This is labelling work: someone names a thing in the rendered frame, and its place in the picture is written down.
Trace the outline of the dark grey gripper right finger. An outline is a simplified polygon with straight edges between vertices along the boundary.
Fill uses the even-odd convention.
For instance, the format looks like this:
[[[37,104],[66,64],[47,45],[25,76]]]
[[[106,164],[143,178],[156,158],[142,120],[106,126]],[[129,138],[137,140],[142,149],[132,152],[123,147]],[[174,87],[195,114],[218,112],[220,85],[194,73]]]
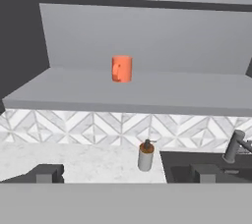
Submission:
[[[189,181],[200,184],[252,183],[252,168],[220,168],[216,165],[191,165]]]

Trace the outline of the grey open cabinet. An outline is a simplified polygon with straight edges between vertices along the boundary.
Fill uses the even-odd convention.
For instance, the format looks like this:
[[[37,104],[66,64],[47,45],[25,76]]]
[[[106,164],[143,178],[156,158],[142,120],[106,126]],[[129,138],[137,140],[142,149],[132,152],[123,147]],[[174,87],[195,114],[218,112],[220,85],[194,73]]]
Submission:
[[[49,68],[6,107],[252,117],[252,0],[35,1]]]

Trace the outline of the white soap dispenser brown top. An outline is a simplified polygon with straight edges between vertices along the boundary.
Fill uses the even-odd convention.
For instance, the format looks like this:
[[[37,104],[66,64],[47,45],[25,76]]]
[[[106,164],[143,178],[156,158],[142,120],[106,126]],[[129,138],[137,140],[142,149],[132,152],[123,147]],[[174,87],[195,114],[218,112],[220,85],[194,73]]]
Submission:
[[[139,146],[138,168],[143,172],[152,169],[155,146],[152,140],[145,140]]]

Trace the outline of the dark grey cabinet door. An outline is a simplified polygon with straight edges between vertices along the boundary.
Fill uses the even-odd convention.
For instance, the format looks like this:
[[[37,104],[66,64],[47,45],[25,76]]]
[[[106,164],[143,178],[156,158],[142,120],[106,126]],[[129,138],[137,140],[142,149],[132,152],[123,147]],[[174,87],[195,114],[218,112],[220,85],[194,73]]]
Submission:
[[[48,68],[38,2],[0,0],[0,115],[4,97]]]

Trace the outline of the orange mug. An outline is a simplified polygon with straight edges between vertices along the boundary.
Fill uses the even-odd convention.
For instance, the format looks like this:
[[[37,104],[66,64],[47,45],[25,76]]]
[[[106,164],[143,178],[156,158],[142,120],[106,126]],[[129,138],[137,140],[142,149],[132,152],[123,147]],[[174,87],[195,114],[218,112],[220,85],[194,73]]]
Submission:
[[[132,81],[133,58],[127,55],[115,55],[112,57],[111,75],[112,80],[118,83]]]

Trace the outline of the dark grey sink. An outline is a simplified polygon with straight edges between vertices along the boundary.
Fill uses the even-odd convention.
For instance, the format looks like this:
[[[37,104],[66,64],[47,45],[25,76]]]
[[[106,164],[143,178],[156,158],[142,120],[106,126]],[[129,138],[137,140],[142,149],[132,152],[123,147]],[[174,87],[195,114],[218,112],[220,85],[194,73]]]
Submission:
[[[252,154],[237,154],[235,162],[228,164],[221,153],[161,151],[160,158],[168,183],[191,183],[191,165],[216,165],[220,168],[252,168]]]

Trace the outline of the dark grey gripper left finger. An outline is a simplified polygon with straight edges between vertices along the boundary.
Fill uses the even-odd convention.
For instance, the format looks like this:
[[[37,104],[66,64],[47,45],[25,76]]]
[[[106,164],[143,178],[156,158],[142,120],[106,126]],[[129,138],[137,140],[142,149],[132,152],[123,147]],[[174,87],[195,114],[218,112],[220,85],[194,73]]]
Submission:
[[[63,184],[63,164],[38,164],[28,173],[4,180],[16,184]]]

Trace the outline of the grey tap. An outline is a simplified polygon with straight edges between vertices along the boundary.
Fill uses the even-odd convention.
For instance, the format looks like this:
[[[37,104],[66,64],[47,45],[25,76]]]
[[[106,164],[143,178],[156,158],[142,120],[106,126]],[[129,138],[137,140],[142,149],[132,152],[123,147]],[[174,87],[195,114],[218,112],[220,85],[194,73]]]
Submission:
[[[230,138],[229,144],[222,155],[222,159],[229,164],[235,162],[235,156],[239,147],[243,147],[252,153],[252,145],[248,141],[244,141],[245,133],[241,130],[235,130]]]

